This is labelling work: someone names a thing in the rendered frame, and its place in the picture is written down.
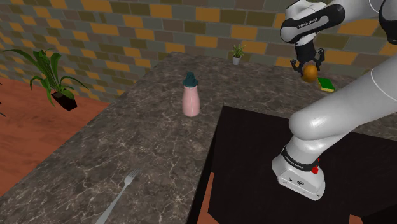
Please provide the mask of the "silver fork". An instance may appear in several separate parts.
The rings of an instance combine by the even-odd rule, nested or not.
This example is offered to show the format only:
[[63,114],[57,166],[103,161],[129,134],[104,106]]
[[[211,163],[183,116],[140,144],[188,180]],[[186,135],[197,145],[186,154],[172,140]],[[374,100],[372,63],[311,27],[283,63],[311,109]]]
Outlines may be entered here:
[[120,193],[116,196],[116,198],[112,201],[112,203],[108,206],[108,208],[101,214],[101,216],[98,218],[98,220],[95,222],[95,224],[105,224],[106,220],[108,219],[108,216],[111,214],[114,206],[122,196],[123,192],[125,191],[126,187],[128,187],[134,180],[134,178],[141,172],[141,169],[134,169],[132,172],[130,172],[124,179],[124,186]]

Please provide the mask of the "green and yellow sponge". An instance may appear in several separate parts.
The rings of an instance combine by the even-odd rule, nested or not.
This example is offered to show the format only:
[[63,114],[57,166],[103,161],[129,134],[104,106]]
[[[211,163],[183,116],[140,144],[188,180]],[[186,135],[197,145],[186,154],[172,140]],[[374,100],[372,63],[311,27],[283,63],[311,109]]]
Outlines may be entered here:
[[334,92],[335,87],[333,86],[332,82],[328,78],[318,77],[317,82],[319,84],[319,88],[325,92]]

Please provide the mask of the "pink bottle with teal cap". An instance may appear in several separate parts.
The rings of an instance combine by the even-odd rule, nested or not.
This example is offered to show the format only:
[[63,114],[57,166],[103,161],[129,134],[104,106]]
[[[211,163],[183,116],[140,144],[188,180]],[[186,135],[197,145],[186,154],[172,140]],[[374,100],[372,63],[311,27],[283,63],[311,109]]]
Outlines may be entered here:
[[199,81],[193,72],[187,72],[183,80],[184,92],[182,109],[186,116],[194,117],[200,113],[200,98],[198,93]]

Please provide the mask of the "brown round fruit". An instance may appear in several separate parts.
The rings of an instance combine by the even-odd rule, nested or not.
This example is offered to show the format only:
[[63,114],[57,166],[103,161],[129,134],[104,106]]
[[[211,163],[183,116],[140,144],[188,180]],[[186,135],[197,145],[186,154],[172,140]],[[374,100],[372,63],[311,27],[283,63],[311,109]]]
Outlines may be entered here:
[[315,64],[308,62],[302,68],[302,80],[307,83],[312,83],[317,80],[318,70]]

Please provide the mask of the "small plant in white pot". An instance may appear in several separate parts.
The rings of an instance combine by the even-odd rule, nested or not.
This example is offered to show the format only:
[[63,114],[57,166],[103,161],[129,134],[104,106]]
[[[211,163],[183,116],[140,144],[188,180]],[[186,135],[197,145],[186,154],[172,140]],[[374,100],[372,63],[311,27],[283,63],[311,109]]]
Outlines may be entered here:
[[239,65],[240,60],[242,56],[244,55],[244,48],[245,45],[242,46],[239,44],[238,46],[233,45],[233,50],[232,50],[232,63],[233,65]]

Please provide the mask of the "dark robot stand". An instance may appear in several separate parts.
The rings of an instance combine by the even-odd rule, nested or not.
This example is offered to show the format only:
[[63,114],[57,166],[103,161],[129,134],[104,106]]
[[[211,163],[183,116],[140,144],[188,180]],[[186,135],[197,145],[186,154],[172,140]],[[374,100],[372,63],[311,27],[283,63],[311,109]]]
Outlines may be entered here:
[[209,214],[219,224],[397,224],[397,141],[351,132],[326,150],[324,195],[281,186],[272,160],[290,140],[288,120],[224,106],[198,195],[213,176]]

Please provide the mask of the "large plant in black pot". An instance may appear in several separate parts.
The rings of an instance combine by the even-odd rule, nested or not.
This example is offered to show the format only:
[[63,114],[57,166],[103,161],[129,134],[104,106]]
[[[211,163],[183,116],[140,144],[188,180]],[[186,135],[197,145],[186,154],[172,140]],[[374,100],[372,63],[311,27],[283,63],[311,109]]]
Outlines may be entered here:
[[29,86],[32,88],[32,83],[34,80],[39,80],[43,88],[46,90],[47,98],[52,106],[54,103],[52,99],[57,101],[65,110],[71,111],[75,109],[78,105],[76,103],[74,94],[71,92],[74,90],[73,87],[64,85],[62,82],[66,79],[74,80],[79,83],[82,87],[87,88],[81,81],[70,76],[63,76],[59,78],[58,76],[58,63],[61,58],[61,54],[53,53],[50,58],[47,57],[46,50],[33,51],[33,56],[31,57],[28,53],[19,49],[10,49],[6,52],[16,52],[31,62],[39,71],[44,75],[43,78],[39,76],[34,76],[30,79]]

